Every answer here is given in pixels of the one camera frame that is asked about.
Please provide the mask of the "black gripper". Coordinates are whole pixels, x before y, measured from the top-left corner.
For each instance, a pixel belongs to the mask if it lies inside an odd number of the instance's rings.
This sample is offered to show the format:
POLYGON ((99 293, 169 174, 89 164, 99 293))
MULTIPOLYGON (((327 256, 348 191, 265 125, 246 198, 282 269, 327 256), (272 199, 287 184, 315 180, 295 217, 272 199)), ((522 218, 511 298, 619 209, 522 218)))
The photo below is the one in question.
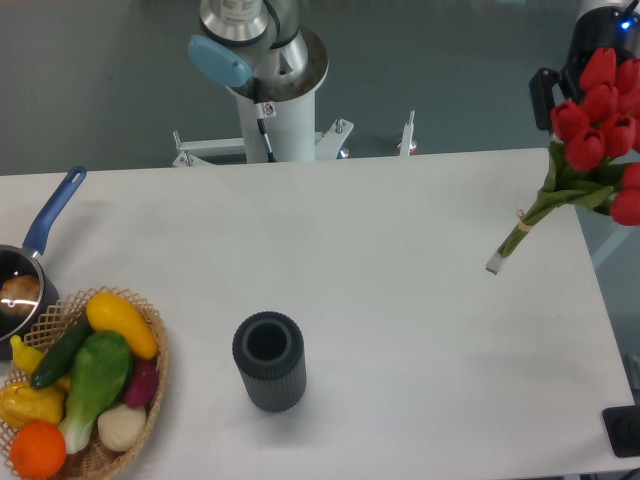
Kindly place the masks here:
POLYGON ((578 90, 579 77, 598 48, 612 48, 619 62, 639 58, 639 2, 579 2, 566 62, 562 70, 542 67, 529 81, 536 128, 553 135, 552 110, 578 90))

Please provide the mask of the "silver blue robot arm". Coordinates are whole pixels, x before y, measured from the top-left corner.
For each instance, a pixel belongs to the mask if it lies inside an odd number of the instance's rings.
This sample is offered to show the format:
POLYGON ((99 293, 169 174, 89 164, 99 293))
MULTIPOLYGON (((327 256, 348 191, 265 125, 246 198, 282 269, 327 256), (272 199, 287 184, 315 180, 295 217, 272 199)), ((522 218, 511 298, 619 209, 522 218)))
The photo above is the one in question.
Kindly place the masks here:
MULTIPOLYGON (((251 160, 260 142, 278 152, 309 154, 317 145, 316 92, 330 69, 323 38, 300 22, 301 1, 203 1, 200 33, 191 37, 188 55, 212 82, 236 100, 242 137, 251 160)), ((425 82, 437 69, 427 63, 426 46, 409 33, 414 12, 385 20, 376 38, 349 43, 354 75, 363 89, 376 86, 384 74, 396 86, 387 99, 413 82, 425 82)), ((599 47, 622 59, 639 56, 639 4, 636 1, 583 1, 572 30, 564 65, 540 68, 529 82, 531 108, 538 130, 551 128, 554 92, 574 100, 583 89, 578 77, 599 47)))

